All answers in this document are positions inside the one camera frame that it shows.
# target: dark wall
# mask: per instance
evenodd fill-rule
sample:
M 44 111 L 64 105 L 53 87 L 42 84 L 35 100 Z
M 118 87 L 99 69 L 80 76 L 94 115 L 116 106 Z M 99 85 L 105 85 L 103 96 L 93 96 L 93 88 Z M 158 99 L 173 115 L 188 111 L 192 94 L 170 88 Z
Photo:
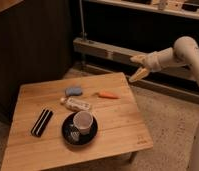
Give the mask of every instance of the dark wall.
M 28 0 L 0 13 L 0 120 L 11 120 L 21 84 L 60 79 L 71 52 L 67 0 Z
M 181 36 L 191 36 L 199 44 L 199 20 L 91 2 L 83 5 L 88 39 L 143 52 L 172 46 Z M 81 31 L 78 15 L 73 12 L 74 35 Z

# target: blue sponge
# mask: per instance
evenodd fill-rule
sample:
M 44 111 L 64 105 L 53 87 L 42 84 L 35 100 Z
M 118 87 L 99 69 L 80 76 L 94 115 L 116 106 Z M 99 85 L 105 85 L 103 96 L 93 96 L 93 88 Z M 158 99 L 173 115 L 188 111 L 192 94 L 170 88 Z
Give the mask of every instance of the blue sponge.
M 65 95 L 66 97 L 69 96 L 80 96 L 82 95 L 82 88 L 77 86 L 77 87 L 68 87 L 65 89 Z

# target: black plate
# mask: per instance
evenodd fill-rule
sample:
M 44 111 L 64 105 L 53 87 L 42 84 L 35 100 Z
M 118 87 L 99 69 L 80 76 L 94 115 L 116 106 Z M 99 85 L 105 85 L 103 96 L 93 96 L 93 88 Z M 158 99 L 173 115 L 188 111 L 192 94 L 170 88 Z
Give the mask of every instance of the black plate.
M 79 134 L 79 141 L 74 141 L 71 137 L 71 130 L 72 130 L 72 125 L 73 125 L 73 118 L 74 118 L 74 115 L 76 113 L 72 113 L 71 115 L 69 115 L 63 122 L 63 125 L 62 125 L 62 135 L 64 137 L 64 139 L 72 144 L 72 145 L 84 145 L 84 144 L 87 144 L 89 143 L 94 137 L 95 135 L 97 134 L 97 130 L 98 130 L 98 125 L 97 125 L 97 121 L 96 119 L 94 118 L 93 119 L 93 124 L 92 124 L 92 127 L 91 127 L 91 130 L 90 130 L 90 133 L 87 134 L 87 135 L 82 135 L 82 134 Z

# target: white cup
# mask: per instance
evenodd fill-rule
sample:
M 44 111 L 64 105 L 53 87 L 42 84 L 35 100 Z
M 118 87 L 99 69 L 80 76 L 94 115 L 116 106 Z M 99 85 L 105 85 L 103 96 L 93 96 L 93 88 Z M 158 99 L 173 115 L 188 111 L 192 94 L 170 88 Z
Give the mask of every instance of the white cup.
M 93 124 L 93 116 L 87 111 L 80 111 L 74 115 L 73 124 L 82 135 L 90 133 Z

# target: table leg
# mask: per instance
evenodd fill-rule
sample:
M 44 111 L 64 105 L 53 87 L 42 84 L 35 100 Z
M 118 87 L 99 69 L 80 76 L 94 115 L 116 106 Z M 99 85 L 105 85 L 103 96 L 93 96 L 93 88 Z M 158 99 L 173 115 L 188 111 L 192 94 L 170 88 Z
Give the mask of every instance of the table leg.
M 132 163 L 137 155 L 137 152 L 132 152 L 129 158 L 129 163 Z

